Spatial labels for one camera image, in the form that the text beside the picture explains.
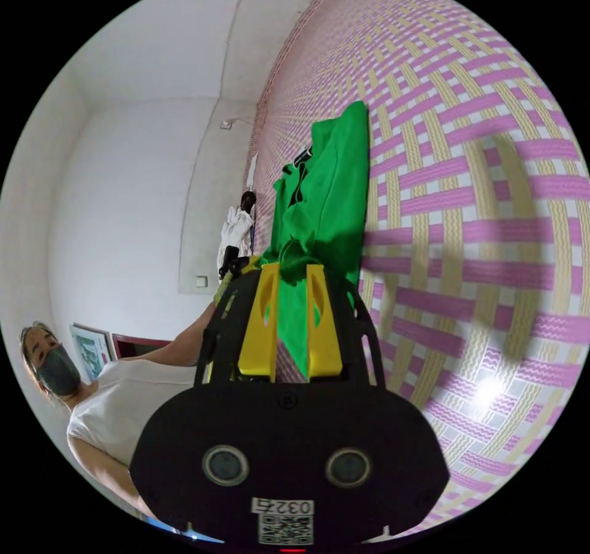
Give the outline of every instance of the printed number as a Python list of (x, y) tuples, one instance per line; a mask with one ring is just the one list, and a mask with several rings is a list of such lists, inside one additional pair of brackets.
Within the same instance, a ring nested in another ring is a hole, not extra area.
[(313, 515), (313, 501), (275, 501), (274, 499), (252, 499), (252, 513), (269, 515)]

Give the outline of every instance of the framed painting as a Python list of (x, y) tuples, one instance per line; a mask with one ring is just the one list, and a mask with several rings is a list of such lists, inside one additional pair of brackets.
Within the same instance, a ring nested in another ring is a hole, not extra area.
[(74, 346), (91, 380), (98, 378), (106, 364), (113, 361), (114, 352), (106, 331), (79, 324), (69, 327)]

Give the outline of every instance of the green fabric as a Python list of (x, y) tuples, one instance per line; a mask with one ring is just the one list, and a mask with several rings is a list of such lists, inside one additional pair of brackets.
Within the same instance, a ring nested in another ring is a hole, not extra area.
[(307, 376), (305, 271), (319, 263), (358, 285), (369, 185), (368, 112), (362, 101), (312, 125), (313, 156), (283, 168), (270, 246), (280, 263), (278, 336)]

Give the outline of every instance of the gray face mask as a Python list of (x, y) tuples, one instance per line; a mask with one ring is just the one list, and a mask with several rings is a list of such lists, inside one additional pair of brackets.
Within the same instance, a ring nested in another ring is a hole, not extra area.
[(37, 376), (47, 389), (58, 396), (70, 396), (80, 386), (80, 372), (63, 345), (51, 349), (43, 364), (37, 368)]

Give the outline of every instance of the red frame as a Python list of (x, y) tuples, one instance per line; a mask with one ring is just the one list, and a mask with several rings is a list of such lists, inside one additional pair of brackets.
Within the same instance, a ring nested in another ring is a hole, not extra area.
[(117, 359), (123, 359), (125, 357), (132, 357), (126, 355), (127, 352), (123, 347), (124, 344), (133, 345), (151, 345), (154, 349), (159, 347), (166, 347), (170, 341), (164, 341), (163, 339), (143, 339), (141, 337), (128, 337), (127, 335), (115, 335), (112, 336), (112, 344), (117, 354)]

